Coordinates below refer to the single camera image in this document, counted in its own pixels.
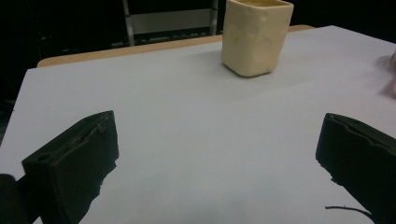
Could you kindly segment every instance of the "table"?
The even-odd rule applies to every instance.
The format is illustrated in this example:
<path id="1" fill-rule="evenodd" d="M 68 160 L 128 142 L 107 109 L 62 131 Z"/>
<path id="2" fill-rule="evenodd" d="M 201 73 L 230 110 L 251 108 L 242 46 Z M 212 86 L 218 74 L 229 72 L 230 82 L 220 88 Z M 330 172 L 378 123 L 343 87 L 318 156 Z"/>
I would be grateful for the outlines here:
<path id="1" fill-rule="evenodd" d="M 29 70 L 0 172 L 114 110 L 117 168 L 81 223 L 371 223 L 315 160 L 325 113 L 396 136 L 395 44 L 330 26 L 289 33 L 276 70 L 243 78 L 221 43 Z"/>
<path id="2" fill-rule="evenodd" d="M 313 28 L 314 27 L 309 25 L 293 25 L 289 28 L 289 32 L 309 30 Z M 37 64 L 37 67 L 44 67 L 44 66 L 62 64 L 62 63 L 84 62 L 95 59 L 104 59 L 104 58 L 118 57 L 123 55 L 131 55 L 136 53 L 146 53 L 155 50 L 182 48 L 182 47 L 188 47 L 194 45 L 220 42 L 221 39 L 222 39 L 222 35 L 212 35 L 212 36 L 206 36 L 200 38 L 177 40 L 177 41 L 150 44 L 150 45 L 141 45 L 135 47 L 122 48 L 122 49 L 108 49 L 108 50 L 101 50 L 101 51 L 88 52 L 88 53 L 65 55 L 65 56 L 52 57 L 41 60 Z"/>

